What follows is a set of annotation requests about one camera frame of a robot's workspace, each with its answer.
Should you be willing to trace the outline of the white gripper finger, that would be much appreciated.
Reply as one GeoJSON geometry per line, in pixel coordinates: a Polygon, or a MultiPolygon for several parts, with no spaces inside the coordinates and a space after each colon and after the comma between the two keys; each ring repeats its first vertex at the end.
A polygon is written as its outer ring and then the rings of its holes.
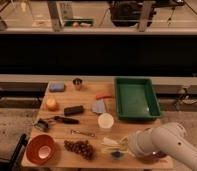
{"type": "Polygon", "coordinates": [[[107,137],[103,138],[103,144],[106,146],[119,146],[119,143],[117,141],[107,137]]]}

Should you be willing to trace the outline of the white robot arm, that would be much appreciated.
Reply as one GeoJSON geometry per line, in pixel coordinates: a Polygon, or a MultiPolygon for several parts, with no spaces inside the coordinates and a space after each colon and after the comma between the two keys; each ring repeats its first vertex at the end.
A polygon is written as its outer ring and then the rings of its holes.
{"type": "Polygon", "coordinates": [[[163,153],[197,171],[197,148],[184,139],[185,134],[186,130],[181,124],[169,122],[130,133],[119,141],[104,137],[102,151],[118,151],[135,158],[163,153]]]}

